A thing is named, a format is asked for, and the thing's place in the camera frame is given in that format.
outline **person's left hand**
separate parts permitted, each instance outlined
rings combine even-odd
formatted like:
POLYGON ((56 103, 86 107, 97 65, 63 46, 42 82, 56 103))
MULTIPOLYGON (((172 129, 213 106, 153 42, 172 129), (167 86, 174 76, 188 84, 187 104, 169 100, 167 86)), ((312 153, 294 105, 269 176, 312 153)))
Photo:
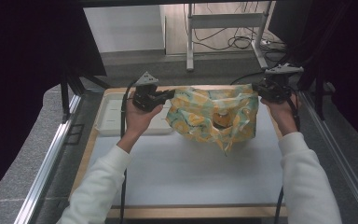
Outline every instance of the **person's left hand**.
POLYGON ((156 106, 153 111, 145 112, 137 108, 132 103, 132 97, 134 92, 130 94, 130 98, 127 101, 127 112, 126 112, 126 122, 127 122, 127 132, 135 133, 142 135, 147 128, 149 127, 150 121, 162 110, 162 105, 156 106))

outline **sleeve cuff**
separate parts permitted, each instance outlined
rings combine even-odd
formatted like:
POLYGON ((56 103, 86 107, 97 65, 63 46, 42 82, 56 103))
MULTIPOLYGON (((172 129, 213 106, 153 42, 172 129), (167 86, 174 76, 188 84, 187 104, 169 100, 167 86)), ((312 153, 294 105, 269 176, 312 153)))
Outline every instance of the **sleeve cuff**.
POLYGON ((283 156, 299 150, 309 149, 302 133, 289 133, 285 135, 279 141, 279 148, 283 156))
POLYGON ((101 162, 121 173, 124 173, 131 160, 132 156, 118 146, 113 146, 106 155, 101 157, 101 162))

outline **white metal stand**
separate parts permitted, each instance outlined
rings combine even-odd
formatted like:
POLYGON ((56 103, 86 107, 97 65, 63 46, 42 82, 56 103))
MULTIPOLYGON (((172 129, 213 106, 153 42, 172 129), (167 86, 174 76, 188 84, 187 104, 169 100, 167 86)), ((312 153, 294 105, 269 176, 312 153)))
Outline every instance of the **white metal stand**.
POLYGON ((187 34, 187 71, 194 70, 194 49, 193 49, 193 29, 212 29, 212 28, 238 28, 238 27, 258 27, 258 34, 252 41, 252 48, 255 56, 260 63, 261 69, 268 68, 266 60, 260 50, 260 41, 266 28, 269 10, 272 1, 263 13, 244 13, 244 14, 214 14, 214 15, 193 15, 193 8, 188 4, 188 34, 187 34))

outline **plastic bag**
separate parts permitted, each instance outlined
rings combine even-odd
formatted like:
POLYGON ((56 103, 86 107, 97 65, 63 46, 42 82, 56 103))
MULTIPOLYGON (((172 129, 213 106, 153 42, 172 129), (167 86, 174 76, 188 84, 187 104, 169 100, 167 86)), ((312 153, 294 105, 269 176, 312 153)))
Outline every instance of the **plastic bag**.
POLYGON ((234 142, 255 137, 258 95, 250 84, 219 90, 178 88, 171 104, 166 120, 188 139, 215 142, 228 151, 234 142), (217 124, 222 117, 228 120, 223 127, 217 124))

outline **metal frame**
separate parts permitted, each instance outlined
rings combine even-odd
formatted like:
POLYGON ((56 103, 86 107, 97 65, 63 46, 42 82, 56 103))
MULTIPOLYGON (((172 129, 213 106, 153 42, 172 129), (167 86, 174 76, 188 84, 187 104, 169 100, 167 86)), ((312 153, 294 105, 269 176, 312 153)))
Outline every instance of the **metal frame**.
MULTIPOLYGON (((80 100, 81 96, 75 95, 72 98, 71 104, 69 106, 70 112, 72 114, 76 112, 80 100)), ((60 153, 60 149, 63 145, 65 136, 69 131, 69 127, 73 122, 73 119, 74 116, 70 116, 70 118, 65 123, 60 124, 48 149, 48 153, 46 154, 46 157, 43 160, 39 171, 37 172, 36 178, 34 179, 34 183, 31 186, 31 189, 28 192, 24 203, 22 204, 21 210, 18 213, 16 220, 14 221, 15 224, 26 224, 30 221, 32 214, 34 213, 34 209, 36 208, 37 202, 39 201, 42 190, 48 181, 50 171, 57 159, 58 154, 60 153)))
POLYGON ((212 29, 212 28, 237 28, 237 27, 259 27, 258 34, 252 41, 252 48, 262 70, 268 68, 266 60, 260 50, 260 42, 266 28, 267 19, 272 1, 263 13, 244 13, 244 14, 214 14, 214 15, 193 15, 193 7, 188 4, 187 13, 187 71, 194 70, 194 48, 193 48, 193 29, 212 29))
POLYGON ((299 92, 299 96, 301 97, 301 102, 304 103, 304 106, 310 112, 310 115, 313 121, 315 122, 316 127, 318 128, 325 143, 330 149, 330 152, 333 155, 333 158, 336 161, 339 170, 341 171, 342 175, 347 181, 348 186, 350 187, 354 197, 358 202, 358 177, 356 173, 352 170, 350 164, 348 163, 348 160, 346 159, 345 155, 342 153, 339 144, 337 143, 334 136, 331 134, 327 124, 323 120, 321 120, 321 118, 317 114, 317 111, 313 109, 314 106, 312 100, 310 99, 310 96, 308 94, 305 94, 303 91, 299 92))

